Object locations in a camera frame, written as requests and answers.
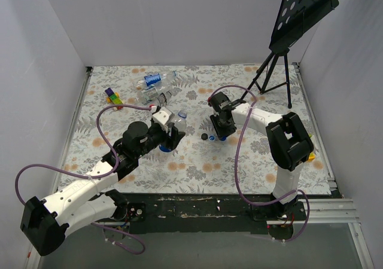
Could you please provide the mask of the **Pepsi plastic bottle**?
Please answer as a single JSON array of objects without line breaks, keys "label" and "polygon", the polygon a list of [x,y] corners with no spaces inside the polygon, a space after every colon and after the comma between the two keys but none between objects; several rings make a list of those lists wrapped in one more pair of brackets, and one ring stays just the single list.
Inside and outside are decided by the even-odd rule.
[{"label": "Pepsi plastic bottle", "polygon": [[[178,129],[178,133],[180,133],[180,132],[186,133],[186,128],[187,128],[186,118],[187,118],[187,113],[185,111],[179,111],[171,119],[171,122]],[[164,146],[164,145],[160,145],[159,149],[163,152],[171,152],[172,151],[169,146]]]}]

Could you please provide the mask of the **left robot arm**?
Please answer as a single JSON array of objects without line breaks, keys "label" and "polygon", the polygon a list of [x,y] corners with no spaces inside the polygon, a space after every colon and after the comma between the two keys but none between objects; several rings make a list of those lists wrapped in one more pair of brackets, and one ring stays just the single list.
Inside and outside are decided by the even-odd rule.
[{"label": "left robot arm", "polygon": [[168,129],[153,121],[150,126],[135,121],[129,124],[113,149],[82,179],[60,191],[30,198],[24,205],[21,231],[41,256],[54,252],[73,232],[104,218],[123,220],[128,211],[126,197],[109,189],[134,171],[138,160],[162,146],[173,151],[186,135],[185,121],[171,121]]}]

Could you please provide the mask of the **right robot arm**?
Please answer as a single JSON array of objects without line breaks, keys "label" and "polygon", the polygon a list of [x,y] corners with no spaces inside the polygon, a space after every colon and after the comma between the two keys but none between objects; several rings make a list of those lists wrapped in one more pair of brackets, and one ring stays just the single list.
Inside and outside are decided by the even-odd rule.
[{"label": "right robot arm", "polygon": [[[287,218],[297,206],[298,183],[303,164],[314,150],[314,144],[299,116],[294,112],[273,114],[257,108],[255,103],[249,104],[241,99],[232,102],[221,91],[208,99],[208,105],[213,108],[210,119],[219,139],[234,134],[237,125],[243,126],[234,161],[235,185],[239,196],[256,210],[256,218]],[[267,137],[270,153],[277,165],[275,187],[270,201],[265,203],[247,199],[239,185],[238,158],[243,135],[248,127]]]}]

